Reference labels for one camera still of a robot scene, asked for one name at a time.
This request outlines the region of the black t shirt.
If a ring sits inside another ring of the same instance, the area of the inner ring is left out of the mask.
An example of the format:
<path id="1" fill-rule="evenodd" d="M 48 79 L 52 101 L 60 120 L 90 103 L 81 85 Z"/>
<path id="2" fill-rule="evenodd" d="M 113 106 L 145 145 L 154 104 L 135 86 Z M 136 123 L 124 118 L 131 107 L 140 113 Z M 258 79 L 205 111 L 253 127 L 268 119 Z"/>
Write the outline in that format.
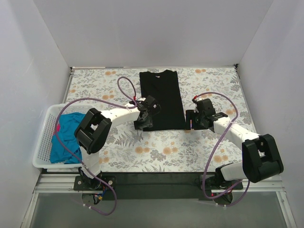
<path id="1" fill-rule="evenodd" d="M 185 129 L 186 122 L 176 71 L 141 72 L 140 87 L 142 97 L 152 96 L 161 107 L 161 111 L 152 117 L 153 127 L 145 128 L 145 132 Z"/>

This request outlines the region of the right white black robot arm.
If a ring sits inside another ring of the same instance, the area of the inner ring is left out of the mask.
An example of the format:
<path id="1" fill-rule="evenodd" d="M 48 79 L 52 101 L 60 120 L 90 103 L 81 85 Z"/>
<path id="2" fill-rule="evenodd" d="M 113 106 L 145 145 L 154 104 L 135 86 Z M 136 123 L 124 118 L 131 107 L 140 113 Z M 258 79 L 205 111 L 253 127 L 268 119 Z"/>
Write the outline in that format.
<path id="1" fill-rule="evenodd" d="M 222 135 L 242 152 L 242 161 L 216 168 L 213 181 L 225 189 L 233 181 L 247 179 L 252 183 L 283 172 L 284 166 L 276 141 L 269 134 L 259 135 L 233 123 L 227 114 L 217 113 L 210 99 L 193 99 L 195 109 L 186 111 L 188 130 L 211 130 Z"/>

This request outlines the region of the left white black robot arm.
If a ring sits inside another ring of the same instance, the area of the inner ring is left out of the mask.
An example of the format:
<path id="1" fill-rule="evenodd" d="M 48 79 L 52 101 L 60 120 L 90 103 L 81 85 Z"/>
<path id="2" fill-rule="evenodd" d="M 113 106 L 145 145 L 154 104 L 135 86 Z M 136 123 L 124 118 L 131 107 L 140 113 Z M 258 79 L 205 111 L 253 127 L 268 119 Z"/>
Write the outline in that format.
<path id="1" fill-rule="evenodd" d="M 82 182 L 91 190 L 100 187 L 99 153 L 111 129 L 128 122 L 133 122 L 136 130 L 151 128 L 152 118 L 160 111 L 160 104 L 150 95 L 111 110 L 89 109 L 75 130 L 82 154 L 83 165 L 79 169 Z"/>

